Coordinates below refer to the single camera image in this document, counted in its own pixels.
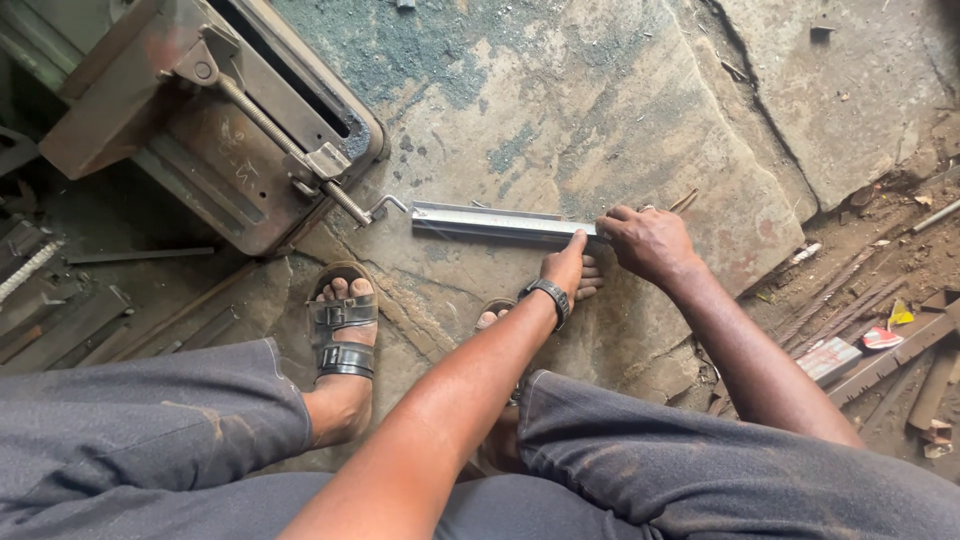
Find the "hand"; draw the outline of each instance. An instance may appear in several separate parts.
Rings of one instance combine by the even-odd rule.
[[[584,255],[585,247],[587,233],[579,230],[563,251],[546,256],[540,266],[540,277],[556,283],[566,292],[570,309],[575,301],[585,300],[603,288],[603,276],[596,267],[597,261]]]
[[[644,280],[666,290],[691,268],[703,265],[679,215],[657,209],[634,211],[623,205],[596,221],[611,238],[616,260]]]

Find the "concrete floor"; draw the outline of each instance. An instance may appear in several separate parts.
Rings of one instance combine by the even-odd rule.
[[[956,44],[941,3],[880,4],[421,0],[398,12],[274,2],[387,125],[394,152],[356,199],[475,199],[588,221],[618,203],[669,206],[697,187],[684,219],[734,295],[804,242],[801,225],[818,209],[913,159],[937,108],[953,105]],[[815,42],[813,20],[837,30]],[[664,402],[704,368],[689,329],[664,295],[591,249],[608,287],[535,364]],[[274,335],[286,373],[309,387],[306,292],[324,263],[362,261],[383,313],[376,422],[471,334],[485,300],[516,294],[545,253],[413,235],[395,211],[355,231],[337,209],[222,301],[242,299],[238,313],[252,322],[220,342]],[[332,470],[355,447],[276,469]]]

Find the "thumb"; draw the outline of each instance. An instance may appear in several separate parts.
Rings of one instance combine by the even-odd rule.
[[[577,229],[577,232],[573,234],[573,237],[570,238],[570,243],[566,244],[564,249],[565,254],[573,254],[577,257],[584,254],[584,249],[587,247],[587,232],[583,229]]]

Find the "sandal strap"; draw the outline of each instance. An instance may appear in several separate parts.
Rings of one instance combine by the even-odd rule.
[[[319,377],[333,374],[373,379],[373,347],[351,341],[334,341],[318,351]]]
[[[307,302],[307,306],[310,309],[310,320],[316,326],[317,334],[366,325],[376,321],[379,316],[375,294]]]

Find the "person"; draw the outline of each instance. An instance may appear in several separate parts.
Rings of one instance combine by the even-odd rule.
[[[721,288],[680,217],[616,207],[598,228],[660,287],[745,422],[645,403],[527,364],[601,286],[577,232],[540,282],[425,374],[336,475],[249,473],[370,420],[376,302],[362,268],[309,302],[316,389],[276,345],[0,380],[3,538],[956,538],[960,489],[873,454]],[[565,293],[570,306],[564,308]],[[494,425],[522,474],[455,485]]]

